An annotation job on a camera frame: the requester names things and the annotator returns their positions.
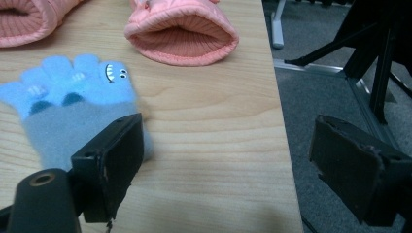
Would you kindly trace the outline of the white desk frame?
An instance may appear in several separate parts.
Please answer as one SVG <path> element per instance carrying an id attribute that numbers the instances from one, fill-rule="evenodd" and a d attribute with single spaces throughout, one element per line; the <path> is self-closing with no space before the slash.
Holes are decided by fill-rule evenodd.
<path id="1" fill-rule="evenodd" d="M 284 46 L 284 36 L 282 28 L 282 13 L 286 5 L 286 0 L 279 0 L 276 10 L 271 14 L 271 38 L 272 46 L 276 50 L 280 50 Z"/>

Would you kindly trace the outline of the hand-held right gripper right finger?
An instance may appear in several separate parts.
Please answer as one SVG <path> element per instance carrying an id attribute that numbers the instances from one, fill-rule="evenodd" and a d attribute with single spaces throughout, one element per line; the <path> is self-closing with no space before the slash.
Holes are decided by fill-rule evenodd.
<path id="1" fill-rule="evenodd" d="M 412 226 L 412 157 L 344 120 L 315 119 L 309 159 L 359 222 Z"/>

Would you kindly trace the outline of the black metal stand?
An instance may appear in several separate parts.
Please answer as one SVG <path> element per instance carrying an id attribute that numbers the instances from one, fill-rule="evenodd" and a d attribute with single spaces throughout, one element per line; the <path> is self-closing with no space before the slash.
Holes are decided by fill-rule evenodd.
<path id="1" fill-rule="evenodd" d="M 403 65 L 412 76 L 412 0 L 354 0 L 332 42 L 289 63 L 306 66 L 343 47 L 354 50 L 343 68 L 347 77 L 360 79 L 377 64 L 369 107 L 385 123 L 392 64 Z"/>

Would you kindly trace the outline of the aluminium floor frame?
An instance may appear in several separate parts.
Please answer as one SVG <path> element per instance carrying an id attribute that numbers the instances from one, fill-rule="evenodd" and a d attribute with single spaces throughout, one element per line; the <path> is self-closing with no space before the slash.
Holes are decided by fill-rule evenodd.
<path id="1" fill-rule="evenodd" d="M 352 90 L 355 99 L 357 100 L 357 103 L 360 107 L 360 112 L 367 124 L 367 128 L 370 134 L 387 143 L 388 145 L 396 148 L 397 150 L 400 150 L 400 145 L 396 141 L 389 127 L 387 125 L 384 125 L 383 123 L 380 123 L 377 116 L 374 115 L 372 110 L 369 108 L 371 92 L 366 87 L 363 79 L 360 79 L 358 81 L 354 78 L 348 78 L 344 74 L 343 68 L 337 66 L 310 63 L 306 66 L 301 67 L 289 64 L 286 60 L 283 59 L 273 59 L 273 65 L 275 69 L 290 70 L 295 72 L 327 76 L 329 78 L 344 79 Z"/>

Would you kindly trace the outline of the pink padded glove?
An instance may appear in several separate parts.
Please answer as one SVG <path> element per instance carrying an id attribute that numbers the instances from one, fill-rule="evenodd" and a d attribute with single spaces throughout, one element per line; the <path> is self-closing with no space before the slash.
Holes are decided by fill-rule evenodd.
<path id="1" fill-rule="evenodd" d="M 142 55 L 174 66 L 205 66 L 226 58 L 239 36 L 220 0 L 130 0 L 125 38 Z"/>
<path id="2" fill-rule="evenodd" d="M 0 0 L 0 48 L 48 37 L 84 0 Z"/>

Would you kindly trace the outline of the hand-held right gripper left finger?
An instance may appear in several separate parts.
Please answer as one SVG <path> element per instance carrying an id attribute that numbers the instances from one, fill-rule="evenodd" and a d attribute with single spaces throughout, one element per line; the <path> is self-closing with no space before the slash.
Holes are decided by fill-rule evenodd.
<path id="1" fill-rule="evenodd" d="M 72 157 L 76 212 L 89 223 L 117 215 L 144 157 L 142 116 L 114 120 Z"/>

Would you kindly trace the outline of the blue knit glove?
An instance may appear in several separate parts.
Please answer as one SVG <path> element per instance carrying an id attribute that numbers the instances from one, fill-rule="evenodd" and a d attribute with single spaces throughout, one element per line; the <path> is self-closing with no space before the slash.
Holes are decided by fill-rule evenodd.
<path id="1" fill-rule="evenodd" d="M 110 123 L 141 110 L 126 66 L 94 54 L 47 57 L 0 84 L 0 101 L 17 111 L 42 166 L 66 171 L 71 156 Z"/>

